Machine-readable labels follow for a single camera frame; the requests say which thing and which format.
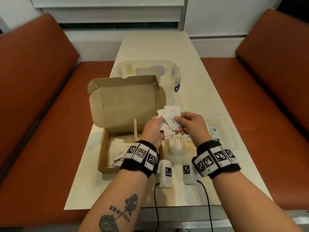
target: cardboard flap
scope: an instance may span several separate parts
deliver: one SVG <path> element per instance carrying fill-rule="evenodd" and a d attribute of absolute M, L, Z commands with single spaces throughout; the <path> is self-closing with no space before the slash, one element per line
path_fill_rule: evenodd
<path fill-rule="evenodd" d="M 134 132 L 136 119 L 140 132 L 166 104 L 162 91 L 155 75 L 94 79 L 88 85 L 93 123 L 117 134 Z"/>

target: cardboard box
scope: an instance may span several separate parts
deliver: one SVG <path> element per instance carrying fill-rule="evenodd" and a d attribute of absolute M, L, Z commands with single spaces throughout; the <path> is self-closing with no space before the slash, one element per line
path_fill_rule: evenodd
<path fill-rule="evenodd" d="M 119 167 L 109 168 L 109 148 L 115 138 L 134 142 L 134 119 L 137 132 L 166 105 L 165 92 L 155 75 L 128 78 L 94 79 L 88 85 L 93 123 L 104 128 L 98 169 L 103 174 L 117 173 Z M 159 154 L 163 159 L 162 146 Z"/>

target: qr code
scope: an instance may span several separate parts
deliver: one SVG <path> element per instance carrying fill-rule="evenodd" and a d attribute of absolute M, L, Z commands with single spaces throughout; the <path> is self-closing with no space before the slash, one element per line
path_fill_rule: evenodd
<path fill-rule="evenodd" d="M 225 156 L 225 154 L 223 153 L 223 151 L 218 151 L 218 152 L 214 153 L 214 156 L 216 157 L 216 159 L 218 160 L 218 162 L 221 162 L 221 161 L 227 159 L 227 157 Z"/>
<path fill-rule="evenodd" d="M 145 154 L 147 153 L 147 151 L 145 151 L 144 149 L 142 148 L 138 148 L 135 155 L 141 157 L 141 158 L 144 158 Z"/>
<path fill-rule="evenodd" d="M 152 154 L 148 154 L 147 162 L 154 165 L 155 164 L 155 157 Z"/>
<path fill-rule="evenodd" d="M 230 158 L 235 158 L 235 156 L 233 155 L 233 153 L 230 151 L 230 150 L 225 150 L 225 152 L 227 153 L 227 155 L 230 157 Z"/>
<path fill-rule="evenodd" d="M 169 167 L 165 167 L 165 175 L 167 177 L 171 177 L 172 176 L 172 169 Z"/>
<path fill-rule="evenodd" d="M 136 146 L 131 146 L 131 147 L 129 147 L 127 153 L 130 153 L 130 154 L 134 153 L 134 151 L 135 151 L 136 148 L 137 148 Z"/>
<path fill-rule="evenodd" d="M 203 165 L 202 161 L 200 161 L 198 164 L 197 164 L 197 167 L 199 169 L 199 171 L 202 173 L 206 168 L 205 166 Z"/>
<path fill-rule="evenodd" d="M 190 174 L 190 166 L 189 165 L 183 166 L 183 173 L 184 174 Z"/>
<path fill-rule="evenodd" d="M 206 165 L 206 167 L 208 168 L 209 166 L 211 166 L 214 162 L 212 161 L 210 156 L 206 156 L 203 159 L 204 164 Z"/>

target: person's right forearm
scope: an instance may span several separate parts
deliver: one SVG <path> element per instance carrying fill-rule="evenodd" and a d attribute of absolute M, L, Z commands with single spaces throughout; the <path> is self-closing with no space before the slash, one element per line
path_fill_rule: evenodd
<path fill-rule="evenodd" d="M 237 232 L 301 232 L 299 226 L 241 172 L 221 173 L 214 188 Z"/>

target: wire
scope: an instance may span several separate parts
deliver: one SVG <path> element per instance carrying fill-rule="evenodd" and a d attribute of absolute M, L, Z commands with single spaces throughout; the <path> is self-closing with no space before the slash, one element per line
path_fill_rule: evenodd
<path fill-rule="evenodd" d="M 156 188 L 156 186 L 159 185 L 159 184 L 160 184 L 160 183 L 156 183 L 156 184 L 154 185 L 154 205 L 155 205 L 155 210 L 156 210 L 156 212 L 157 212 L 157 220 L 158 220 L 158 222 L 157 222 L 157 228 L 156 228 L 156 230 L 155 230 L 154 232 L 157 232 L 158 229 L 159 229 L 159 213 L 158 213 L 157 201 L 156 201 L 156 199 L 155 199 L 155 188 Z"/>
<path fill-rule="evenodd" d="M 211 206 L 210 206 L 210 203 L 209 203 L 209 198 L 208 198 L 208 194 L 207 194 L 207 191 L 206 191 L 206 188 L 204 187 L 203 183 L 199 180 L 196 180 L 198 183 L 202 184 L 204 190 L 205 190 L 205 193 L 206 193 L 206 197 L 207 197 L 207 202 L 208 202 L 208 210 L 209 210 L 209 218 L 210 218 L 210 221 L 211 221 Z M 212 221 L 211 221 L 211 232 L 214 232 L 214 228 L 212 226 Z"/>

